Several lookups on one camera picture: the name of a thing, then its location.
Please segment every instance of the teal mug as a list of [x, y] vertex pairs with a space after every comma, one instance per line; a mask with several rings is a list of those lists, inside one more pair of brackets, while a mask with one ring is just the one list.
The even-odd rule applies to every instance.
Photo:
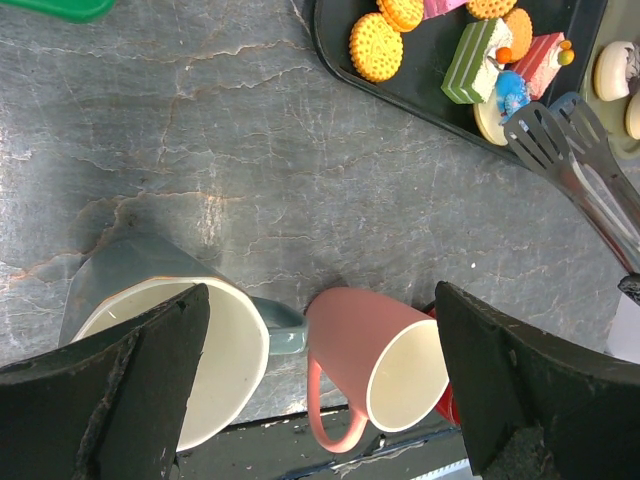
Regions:
[[69, 289], [58, 342], [64, 346], [98, 333], [200, 283], [209, 287], [211, 316], [178, 451], [235, 419], [262, 380], [269, 354], [305, 349], [302, 314], [250, 297], [167, 240], [145, 235], [113, 243], [82, 265]]

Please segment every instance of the mug rim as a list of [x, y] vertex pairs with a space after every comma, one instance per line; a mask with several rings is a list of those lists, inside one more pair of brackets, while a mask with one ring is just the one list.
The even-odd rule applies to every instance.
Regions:
[[371, 411], [371, 390], [373, 388], [373, 381], [374, 381], [374, 379], [376, 377], [376, 373], [378, 372], [378, 368], [380, 367], [380, 364], [384, 360], [386, 354], [398, 342], [398, 340], [400, 340], [400, 338], [402, 338], [404, 335], [409, 333], [411, 330], [414, 330], [416, 328], [423, 327], [423, 326], [435, 327], [435, 331], [438, 332], [438, 322], [437, 322], [437, 320], [435, 320], [435, 319], [433, 319], [431, 317], [428, 317], [428, 316], [426, 318], [422, 319], [422, 320], [418, 320], [416, 322], [413, 322], [411, 325], [407, 325], [405, 328], [400, 330], [391, 339], [391, 341], [384, 347], [384, 350], [382, 350], [382, 352], [378, 356], [378, 358], [376, 360], [376, 363], [373, 366], [373, 370], [371, 371], [371, 375], [369, 376], [369, 380], [367, 382], [366, 399], [365, 399], [365, 405], [366, 405], [366, 408], [367, 408], [367, 417], [369, 417], [369, 420], [371, 421], [371, 423], [373, 423], [373, 425], [375, 425], [376, 428], [378, 428], [379, 430], [382, 430], [383, 432], [387, 432], [387, 433], [401, 432], [401, 431], [406, 430], [407, 428], [411, 428], [414, 425], [416, 425], [417, 423], [419, 423], [424, 417], [426, 417], [435, 408], [435, 406], [438, 404], [438, 401], [440, 400], [440, 398], [444, 394], [445, 390], [447, 389], [447, 386], [449, 385], [449, 374], [446, 372], [446, 367], [445, 367], [446, 375], [445, 375], [444, 382], [443, 382], [442, 388], [440, 389], [441, 391], [439, 392], [439, 394], [434, 396], [434, 400], [433, 400], [432, 404], [429, 406], [429, 408], [425, 409], [425, 412], [423, 414], [421, 414], [419, 416], [419, 418], [417, 418], [416, 420], [414, 420], [414, 421], [412, 421], [412, 422], [410, 422], [410, 423], [408, 423], [406, 425], [402, 425], [400, 427], [389, 428], [387, 426], [382, 425], [378, 421], [378, 419], [375, 417], [373, 412]]
[[[267, 370], [267, 362], [269, 359], [269, 349], [270, 349], [270, 337], [269, 337], [269, 331], [267, 329], [267, 326], [265, 325], [265, 322], [262, 319], [262, 316], [260, 315], [260, 312], [258, 312], [258, 309], [256, 308], [256, 306], [254, 305], [253, 301], [251, 300], [251, 298], [249, 297], [249, 295], [247, 295], [243, 290], [241, 290], [240, 288], [230, 284], [229, 282], [226, 282], [223, 279], [220, 279], [218, 277], [173, 277], [173, 276], [154, 276], [151, 278], [147, 278], [139, 283], [136, 283], [135, 285], [132, 285], [130, 287], [127, 287], [109, 297], [107, 297], [106, 299], [104, 299], [96, 308], [95, 310], [91, 313], [91, 315], [87, 318], [87, 320], [85, 321], [85, 323], [82, 325], [82, 327], [78, 330], [78, 332], [73, 336], [73, 338], [71, 339], [71, 341], [69, 343], [73, 343], [76, 342], [78, 340], [81, 340], [83, 338], [86, 337], [87, 332], [91, 329], [91, 327], [95, 324], [95, 321], [103, 314], [105, 313], [109, 307], [111, 307], [111, 305], [113, 305], [116, 301], [122, 301], [125, 298], [136, 294], [136, 293], [140, 293], [143, 292], [144, 290], [147, 290], [148, 288], [151, 287], [155, 287], [155, 286], [159, 286], [159, 285], [168, 285], [168, 284], [193, 284], [193, 285], [198, 285], [200, 283], [203, 283], [205, 285], [207, 285], [207, 287], [215, 287], [218, 289], [223, 290], [225, 293], [228, 293], [230, 295], [232, 295], [233, 297], [235, 297], [236, 299], [238, 299], [247, 309], [247, 313], [249, 313], [251, 315], [251, 318], [253, 319], [253, 322], [255, 324], [255, 326], [258, 328], [259, 332], [260, 332], [260, 338], [262, 340], [262, 355], [260, 355], [260, 361], [259, 364], [257, 365], [257, 375], [255, 377], [255, 380], [253, 382], [253, 385], [250, 386], [250, 388], [247, 390], [244, 398], [242, 399], [241, 402], [238, 402], [236, 408], [233, 410], [233, 412], [227, 416], [226, 420], [224, 421], [223, 425], [219, 425], [219, 426], [215, 426], [215, 428], [209, 430], [209, 432], [205, 435], [202, 435], [198, 438], [195, 438], [193, 440], [190, 441], [183, 441], [182, 440], [182, 431], [180, 432], [180, 439], [178, 440], [178, 446], [176, 451], [177, 452], [181, 452], [184, 450], [189, 450], [191, 448], [195, 448], [198, 445], [206, 442], [207, 440], [209, 440], [211, 437], [213, 437], [214, 435], [216, 435], [218, 432], [220, 432], [222, 429], [224, 429], [225, 427], [227, 427], [235, 418], [237, 418], [237, 416], [240, 414], [240, 412], [242, 411], [242, 409], [247, 405], [247, 403], [249, 402], [249, 400], [251, 399], [251, 397], [253, 396], [254, 392], [256, 391], [256, 389], [258, 388], [258, 385], [260, 384], [260, 382], [262, 382], [262, 379], [264, 378], [265, 372]], [[207, 335], [209, 335], [209, 332], [211, 331], [211, 328], [207, 329]], [[204, 356], [204, 349], [203, 349], [203, 353], [200, 357], [200, 360], [202, 360], [202, 357]]]

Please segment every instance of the round yellow cookie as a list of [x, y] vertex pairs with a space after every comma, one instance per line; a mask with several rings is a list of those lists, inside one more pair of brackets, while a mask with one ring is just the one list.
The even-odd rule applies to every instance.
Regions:
[[627, 127], [627, 133], [631, 138], [640, 140], [640, 92], [633, 96], [627, 107], [625, 127]]
[[533, 25], [526, 10], [514, 8], [507, 13], [503, 20], [507, 27], [513, 32], [513, 43], [511, 44], [511, 62], [521, 60], [529, 51], [533, 40]]
[[402, 50], [402, 37], [381, 13], [365, 15], [351, 30], [351, 60], [358, 73], [370, 82], [384, 82], [393, 77], [402, 63]]
[[410, 32], [422, 22], [423, 0], [377, 0], [384, 19], [396, 31]]
[[473, 116], [484, 138], [495, 145], [508, 145], [507, 137], [504, 136], [504, 127], [500, 125], [502, 115], [496, 103], [495, 88], [485, 103], [473, 104]]
[[467, 10], [479, 20], [504, 17], [516, 4], [516, 0], [469, 0]]

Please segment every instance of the cookie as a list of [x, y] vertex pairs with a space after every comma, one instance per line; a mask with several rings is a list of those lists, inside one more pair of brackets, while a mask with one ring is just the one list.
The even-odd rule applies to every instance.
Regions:
[[516, 0], [469, 0], [467, 10], [480, 20], [505, 16], [516, 4]]
[[473, 116], [478, 124], [478, 130], [484, 138], [495, 145], [507, 145], [504, 127], [501, 125], [502, 114], [498, 109], [495, 90], [485, 103], [473, 105]]
[[514, 8], [507, 13], [503, 20], [513, 33], [513, 43], [511, 44], [511, 61], [517, 62], [524, 57], [531, 47], [533, 40], [533, 25], [526, 10]]
[[351, 30], [351, 60], [358, 73], [370, 82], [393, 77], [402, 63], [402, 50], [402, 37], [381, 13], [365, 15]]
[[640, 140], [640, 92], [631, 99], [624, 124], [629, 136], [634, 140]]
[[611, 102], [632, 93], [628, 80], [633, 78], [634, 51], [635, 46], [631, 42], [612, 42], [604, 47], [593, 76], [593, 87], [601, 100]]
[[422, 22], [423, 0], [377, 0], [377, 3], [384, 19], [396, 32], [410, 32]]

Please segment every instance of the mug handle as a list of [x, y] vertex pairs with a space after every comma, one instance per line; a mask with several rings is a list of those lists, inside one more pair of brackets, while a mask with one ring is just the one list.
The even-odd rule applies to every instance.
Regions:
[[261, 297], [251, 297], [267, 324], [271, 345], [270, 355], [303, 352], [307, 347], [307, 317], [284, 303]]
[[309, 424], [318, 443], [332, 453], [345, 453], [355, 447], [364, 433], [367, 417], [360, 411], [350, 407], [351, 424], [349, 430], [340, 440], [331, 440], [322, 425], [320, 417], [320, 374], [322, 367], [309, 352], [309, 375], [307, 376], [307, 409], [309, 410]]

